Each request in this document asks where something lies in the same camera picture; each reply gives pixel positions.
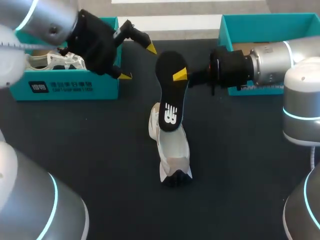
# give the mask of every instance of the black table surface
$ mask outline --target black table surface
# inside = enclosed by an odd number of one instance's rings
[[[154,43],[203,67],[217,41]],[[112,101],[15,102],[0,92],[0,128],[9,144],[86,202],[88,240],[285,240],[288,195],[309,171],[309,149],[282,132],[282,96],[228,96],[208,86],[187,91],[183,126],[191,185],[160,184],[150,110],[160,99],[157,57],[123,45],[122,82]]]

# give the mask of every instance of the metal cylinder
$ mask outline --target metal cylinder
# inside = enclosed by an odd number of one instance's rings
[[[289,240],[320,239],[320,165],[288,197],[283,225]]]
[[[87,238],[83,200],[5,142],[0,142],[0,193],[0,239]]]
[[[284,81],[288,69],[303,59],[320,57],[320,36],[257,46],[250,51],[256,85],[271,85]]]
[[[320,146],[320,57],[304,59],[284,77],[283,133],[291,142]]]
[[[1,0],[0,24],[61,45],[75,28],[76,0]]]

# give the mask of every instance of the teal shoe box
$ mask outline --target teal shoe box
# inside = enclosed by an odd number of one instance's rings
[[[102,20],[119,28],[117,17]],[[17,37],[21,43],[44,44],[22,32]],[[117,49],[115,65],[121,65],[122,45]],[[99,76],[88,70],[26,70],[20,81],[10,87],[16,101],[49,100],[115,100],[119,93],[119,80],[105,74]]]
[[[221,18],[218,44],[233,51],[234,43],[282,42],[320,35],[320,19],[315,13],[236,14]],[[283,84],[228,88],[231,96],[276,95],[284,92]]]

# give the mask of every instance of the robotic arm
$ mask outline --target robotic arm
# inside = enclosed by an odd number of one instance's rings
[[[157,54],[149,36],[127,20],[117,31],[86,10],[78,11],[77,0],[1,0],[0,24],[37,37],[52,46],[67,42],[62,55],[72,52],[81,56],[86,68],[98,75],[130,79],[114,65],[117,47],[131,38],[144,49]]]

